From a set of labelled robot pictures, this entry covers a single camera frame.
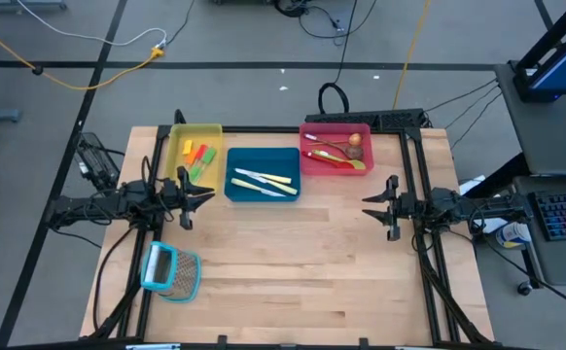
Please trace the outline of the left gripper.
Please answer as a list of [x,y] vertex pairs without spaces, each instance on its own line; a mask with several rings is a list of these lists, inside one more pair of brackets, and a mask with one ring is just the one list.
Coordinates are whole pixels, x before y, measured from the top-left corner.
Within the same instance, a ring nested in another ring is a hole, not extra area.
[[200,187],[190,182],[189,171],[184,166],[177,168],[179,184],[170,179],[164,180],[160,191],[160,201],[166,211],[179,209],[179,224],[185,230],[193,229],[191,212],[195,212],[201,205],[215,194],[212,188]]

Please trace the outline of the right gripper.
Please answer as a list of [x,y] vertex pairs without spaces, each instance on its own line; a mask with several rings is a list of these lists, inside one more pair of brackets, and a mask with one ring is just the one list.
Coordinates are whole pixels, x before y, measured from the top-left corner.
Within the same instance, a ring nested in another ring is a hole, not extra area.
[[410,219],[415,214],[416,199],[408,192],[397,194],[398,187],[399,177],[397,175],[391,175],[386,181],[386,190],[384,192],[363,198],[364,202],[370,203],[388,202],[387,212],[371,209],[363,209],[362,212],[377,219],[384,227],[389,227],[387,231],[389,241],[397,241],[401,238],[398,220]]

